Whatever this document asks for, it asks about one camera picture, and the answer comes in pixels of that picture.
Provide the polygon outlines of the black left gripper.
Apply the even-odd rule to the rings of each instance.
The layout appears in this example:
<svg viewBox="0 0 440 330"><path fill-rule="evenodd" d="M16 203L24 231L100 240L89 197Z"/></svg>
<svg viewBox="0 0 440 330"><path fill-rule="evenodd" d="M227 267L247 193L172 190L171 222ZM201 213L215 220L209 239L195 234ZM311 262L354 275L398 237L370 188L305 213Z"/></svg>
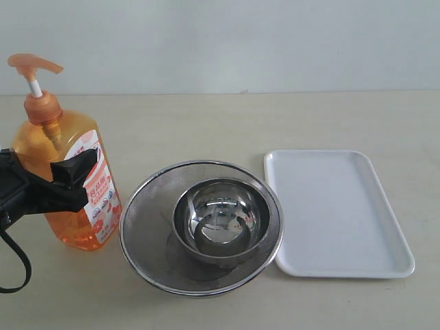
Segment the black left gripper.
<svg viewBox="0 0 440 330"><path fill-rule="evenodd" d="M25 169L14 150L1 150L1 229L25 215L79 212L88 203L83 184L97 161L91 148L51 163L52 181L47 181Z"/></svg>

